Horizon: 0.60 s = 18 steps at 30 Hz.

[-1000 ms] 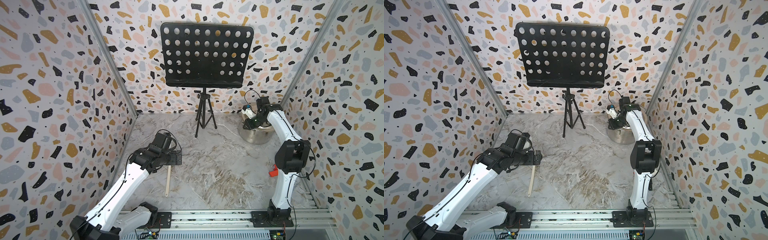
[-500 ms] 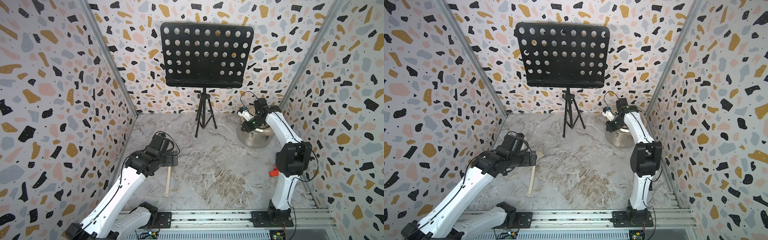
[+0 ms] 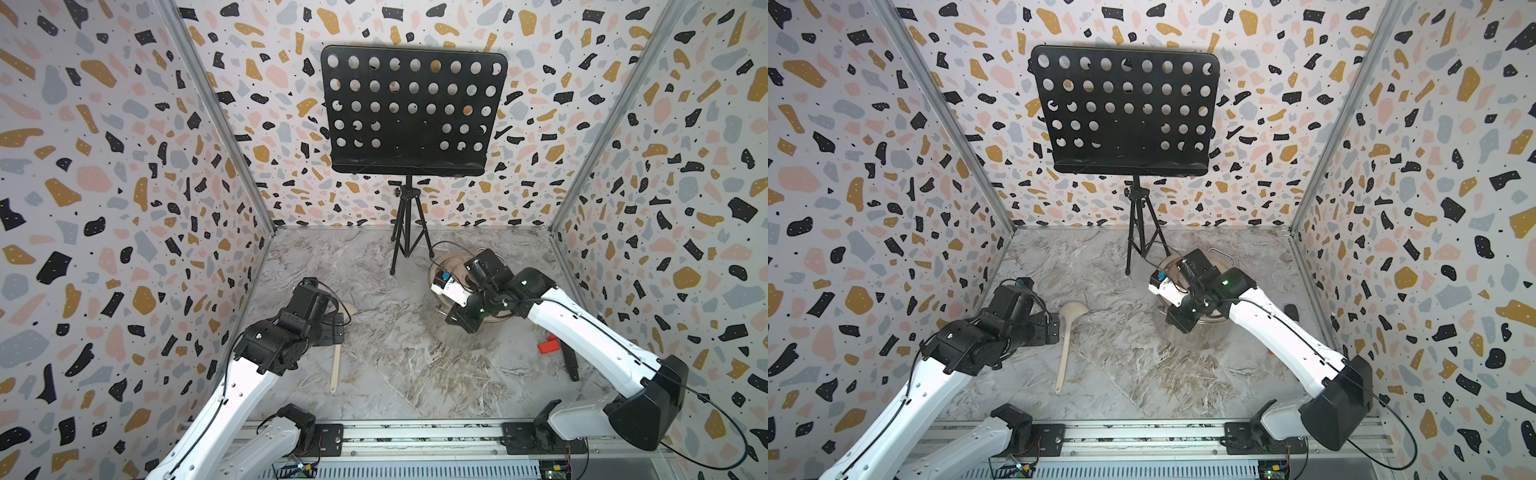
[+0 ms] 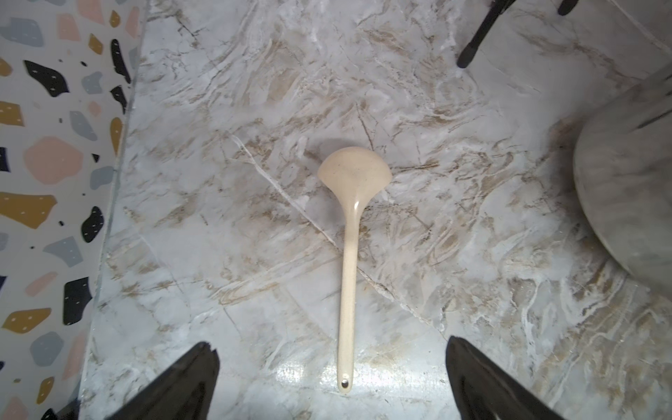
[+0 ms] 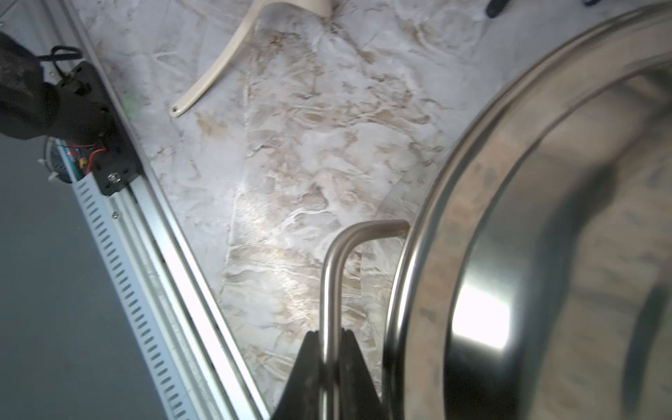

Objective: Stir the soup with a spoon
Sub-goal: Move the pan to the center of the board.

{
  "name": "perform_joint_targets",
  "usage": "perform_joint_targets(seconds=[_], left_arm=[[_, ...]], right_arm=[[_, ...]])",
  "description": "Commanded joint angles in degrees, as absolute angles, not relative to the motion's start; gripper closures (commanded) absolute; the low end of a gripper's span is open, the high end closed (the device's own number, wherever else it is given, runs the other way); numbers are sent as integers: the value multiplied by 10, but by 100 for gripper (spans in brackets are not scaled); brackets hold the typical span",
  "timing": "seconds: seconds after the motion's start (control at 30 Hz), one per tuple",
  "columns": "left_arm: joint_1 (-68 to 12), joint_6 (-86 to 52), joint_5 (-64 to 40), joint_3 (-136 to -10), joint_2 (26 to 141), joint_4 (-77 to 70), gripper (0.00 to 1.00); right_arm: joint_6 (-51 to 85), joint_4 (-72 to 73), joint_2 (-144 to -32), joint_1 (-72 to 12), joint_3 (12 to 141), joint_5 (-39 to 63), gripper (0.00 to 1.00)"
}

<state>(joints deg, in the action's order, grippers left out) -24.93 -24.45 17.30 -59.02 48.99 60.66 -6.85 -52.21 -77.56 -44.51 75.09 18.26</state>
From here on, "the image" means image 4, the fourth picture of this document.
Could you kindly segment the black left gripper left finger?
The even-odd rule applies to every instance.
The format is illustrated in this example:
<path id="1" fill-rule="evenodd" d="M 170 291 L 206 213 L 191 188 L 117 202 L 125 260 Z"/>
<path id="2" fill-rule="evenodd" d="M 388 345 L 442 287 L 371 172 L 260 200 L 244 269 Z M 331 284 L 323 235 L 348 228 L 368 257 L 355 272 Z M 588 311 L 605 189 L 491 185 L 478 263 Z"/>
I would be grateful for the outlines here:
<path id="1" fill-rule="evenodd" d="M 217 351 L 201 341 L 110 418 L 205 419 L 219 370 Z"/>

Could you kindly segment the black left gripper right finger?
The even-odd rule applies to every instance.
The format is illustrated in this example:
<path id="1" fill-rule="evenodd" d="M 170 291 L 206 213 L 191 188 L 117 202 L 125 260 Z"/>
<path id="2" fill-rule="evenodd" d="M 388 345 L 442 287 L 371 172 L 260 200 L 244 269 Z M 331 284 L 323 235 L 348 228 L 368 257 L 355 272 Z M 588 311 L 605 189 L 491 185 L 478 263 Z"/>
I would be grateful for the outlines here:
<path id="1" fill-rule="evenodd" d="M 464 338 L 448 339 L 446 371 L 463 419 L 561 418 Z"/>

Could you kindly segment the stainless steel pot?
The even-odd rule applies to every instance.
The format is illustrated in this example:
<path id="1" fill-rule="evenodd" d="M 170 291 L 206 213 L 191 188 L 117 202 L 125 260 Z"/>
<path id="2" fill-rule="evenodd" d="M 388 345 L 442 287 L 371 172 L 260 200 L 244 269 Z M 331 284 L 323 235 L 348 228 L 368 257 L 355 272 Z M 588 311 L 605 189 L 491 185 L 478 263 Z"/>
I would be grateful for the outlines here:
<path id="1" fill-rule="evenodd" d="M 609 254 L 671 296 L 671 67 L 601 107 L 573 154 L 577 197 Z"/>

